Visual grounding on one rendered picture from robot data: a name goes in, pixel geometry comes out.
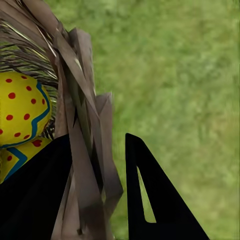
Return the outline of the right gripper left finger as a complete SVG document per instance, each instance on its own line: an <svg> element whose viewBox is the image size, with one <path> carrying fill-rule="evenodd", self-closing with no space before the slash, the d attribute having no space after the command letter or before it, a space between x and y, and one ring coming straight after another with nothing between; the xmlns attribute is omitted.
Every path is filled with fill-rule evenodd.
<svg viewBox="0 0 240 240"><path fill-rule="evenodd" d="M51 240L72 162L67 134L0 184L0 240Z"/></svg>

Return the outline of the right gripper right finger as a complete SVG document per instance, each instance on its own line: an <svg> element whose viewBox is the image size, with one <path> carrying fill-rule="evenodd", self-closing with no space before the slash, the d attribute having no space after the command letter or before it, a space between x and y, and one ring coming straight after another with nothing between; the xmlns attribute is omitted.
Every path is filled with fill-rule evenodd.
<svg viewBox="0 0 240 240"><path fill-rule="evenodd" d="M125 134L129 240L210 240L145 142ZM156 223L145 220L139 168Z"/></svg>

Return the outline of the wicker basket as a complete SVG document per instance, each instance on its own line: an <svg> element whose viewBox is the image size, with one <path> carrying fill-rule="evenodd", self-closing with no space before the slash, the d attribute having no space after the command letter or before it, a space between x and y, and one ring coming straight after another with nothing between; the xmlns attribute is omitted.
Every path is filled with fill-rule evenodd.
<svg viewBox="0 0 240 240"><path fill-rule="evenodd" d="M0 0L0 41L9 42L1 73L40 70L35 79L56 90L41 136L69 134L72 164L50 240L116 240L109 220L124 189L112 157L112 90L96 93L91 35L68 32L43 0Z"/></svg>

